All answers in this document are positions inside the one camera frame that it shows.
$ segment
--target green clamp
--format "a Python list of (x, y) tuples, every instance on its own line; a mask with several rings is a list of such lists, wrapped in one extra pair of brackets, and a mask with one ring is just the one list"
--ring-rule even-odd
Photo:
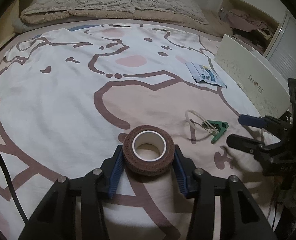
[(214, 144), (226, 132), (229, 125), (228, 125), (227, 122), (221, 122), (221, 121), (210, 121), (210, 120), (208, 120), (208, 122), (210, 124), (212, 124), (214, 126), (214, 128), (216, 128), (218, 130), (218, 133), (216, 135), (214, 135), (214, 137), (211, 140), (211, 143)]

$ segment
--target blue and white packet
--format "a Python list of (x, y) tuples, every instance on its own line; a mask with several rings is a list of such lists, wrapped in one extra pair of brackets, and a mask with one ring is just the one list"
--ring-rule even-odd
[(227, 88), (221, 78), (210, 68), (196, 63), (186, 63), (192, 77), (197, 83), (206, 82), (211, 85), (218, 85)]

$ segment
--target bed sheet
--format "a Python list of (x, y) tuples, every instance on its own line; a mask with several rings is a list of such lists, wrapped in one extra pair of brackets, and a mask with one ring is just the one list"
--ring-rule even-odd
[[(226, 145), (231, 133), (261, 132), (237, 121), (259, 113), (213, 61), (219, 45), (161, 25), (115, 23), (52, 30), (11, 47), (0, 63), (0, 151), (27, 217), (60, 175), (77, 178), (100, 167), (131, 129), (149, 124), (213, 176), (237, 175), (272, 223), (272, 181), (253, 156)], [(186, 62), (214, 69), (227, 88), (195, 83)], [(212, 145), (190, 128), (187, 109), (228, 122), (227, 132)], [(185, 239), (192, 206), (171, 170), (157, 178), (126, 170), (104, 203), (109, 237)], [(219, 239), (219, 201), (215, 220)], [(0, 169), (0, 229), (17, 239), (23, 226)]]

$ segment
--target quilted pillow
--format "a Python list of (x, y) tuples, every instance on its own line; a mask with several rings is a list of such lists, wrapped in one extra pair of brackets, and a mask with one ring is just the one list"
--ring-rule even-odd
[(200, 7), (192, 0), (132, 0), (132, 2), (139, 10), (179, 13), (201, 24), (209, 24)]
[(66, 11), (70, 9), (135, 12), (131, 0), (41, 0), (23, 10), (21, 17), (35, 13)]

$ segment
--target brown bandage roll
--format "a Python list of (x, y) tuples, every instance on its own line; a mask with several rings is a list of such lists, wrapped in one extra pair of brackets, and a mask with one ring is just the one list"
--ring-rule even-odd
[[(142, 144), (152, 144), (158, 148), (160, 156), (153, 160), (140, 157), (136, 149)], [(123, 153), (126, 165), (133, 172), (155, 176), (164, 173), (174, 158), (174, 143), (171, 136), (164, 130), (151, 125), (134, 128), (123, 142)]]

